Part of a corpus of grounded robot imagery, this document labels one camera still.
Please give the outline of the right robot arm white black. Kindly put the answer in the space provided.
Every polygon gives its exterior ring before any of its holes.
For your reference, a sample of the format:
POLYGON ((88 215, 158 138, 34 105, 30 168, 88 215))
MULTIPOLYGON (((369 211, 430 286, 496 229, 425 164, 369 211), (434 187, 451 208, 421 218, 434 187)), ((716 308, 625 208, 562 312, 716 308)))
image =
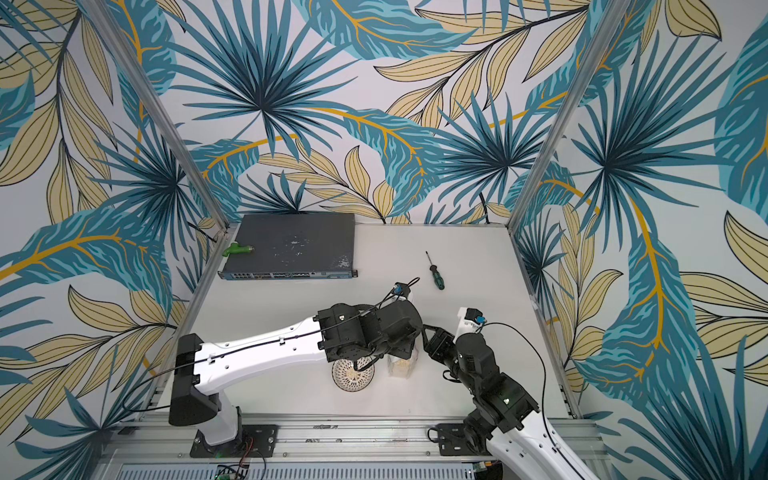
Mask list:
POLYGON ((555 431, 534 397, 500 370, 482 334, 455 337, 426 326, 422 338, 425 353, 468 390, 475 406, 461 423, 429 429, 443 456, 489 455, 520 479, 597 477, 555 431))

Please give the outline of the oats bag white purple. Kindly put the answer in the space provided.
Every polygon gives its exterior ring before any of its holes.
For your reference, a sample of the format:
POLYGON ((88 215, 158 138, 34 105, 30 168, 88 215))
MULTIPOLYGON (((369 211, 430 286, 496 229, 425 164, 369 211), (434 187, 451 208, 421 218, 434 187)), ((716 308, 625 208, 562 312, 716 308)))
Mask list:
POLYGON ((419 350, 415 347, 408 359, 387 355, 388 375, 396 379, 409 379, 415 370, 418 361, 419 350))

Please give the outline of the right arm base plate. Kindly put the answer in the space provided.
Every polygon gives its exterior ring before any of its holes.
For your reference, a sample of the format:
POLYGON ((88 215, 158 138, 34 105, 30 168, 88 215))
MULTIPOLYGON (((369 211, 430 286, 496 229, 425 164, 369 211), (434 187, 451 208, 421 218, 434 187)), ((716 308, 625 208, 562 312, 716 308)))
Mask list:
POLYGON ((472 437, 462 423, 439 423, 427 429, 427 438, 444 457, 489 456, 484 440, 472 437))

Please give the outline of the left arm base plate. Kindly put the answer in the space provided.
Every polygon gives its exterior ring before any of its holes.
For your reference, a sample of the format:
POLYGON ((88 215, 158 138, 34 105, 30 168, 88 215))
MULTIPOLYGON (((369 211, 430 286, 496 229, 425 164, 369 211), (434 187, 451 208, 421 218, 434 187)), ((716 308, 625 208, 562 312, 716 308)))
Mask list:
POLYGON ((240 427, 235 438, 211 445, 201 431, 196 432, 189 456, 194 459, 265 458, 273 456, 279 426, 252 424, 240 427))

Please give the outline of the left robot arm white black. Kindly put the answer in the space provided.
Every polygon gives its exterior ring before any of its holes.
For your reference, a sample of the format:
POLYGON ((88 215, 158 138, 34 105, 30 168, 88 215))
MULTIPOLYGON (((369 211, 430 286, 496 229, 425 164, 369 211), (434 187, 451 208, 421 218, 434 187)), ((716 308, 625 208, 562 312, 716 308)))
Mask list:
POLYGON ((177 343, 168 423, 197 427, 210 447, 240 442, 241 412, 226 398, 228 387, 294 364, 364 360, 367 370, 386 355, 408 360, 422 328, 416 307, 396 297, 382 305, 338 303, 249 338, 215 343, 184 335, 177 343))

